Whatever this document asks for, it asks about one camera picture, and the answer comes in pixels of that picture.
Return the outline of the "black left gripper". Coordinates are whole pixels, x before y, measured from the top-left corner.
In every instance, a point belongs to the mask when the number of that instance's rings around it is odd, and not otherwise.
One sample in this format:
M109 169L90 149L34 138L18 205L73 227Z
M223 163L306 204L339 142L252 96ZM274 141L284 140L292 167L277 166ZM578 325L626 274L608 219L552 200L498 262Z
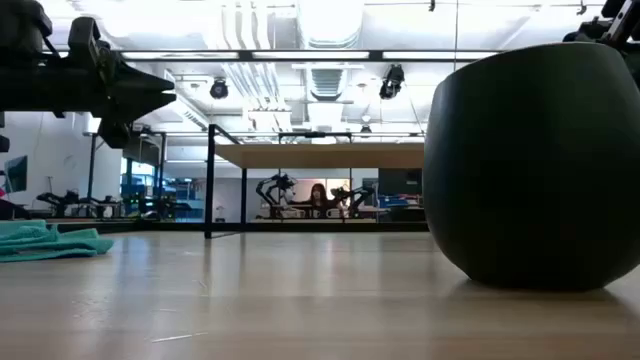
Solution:
M140 71L123 60L118 61L110 45L101 40L97 22L92 17L78 17L72 21L67 41L70 61L87 72L85 92L89 99L89 112L100 119L97 133L113 149L123 149L129 142L130 127L139 118L171 104L176 94L174 83ZM115 82L119 92L143 92L122 100L116 98Z

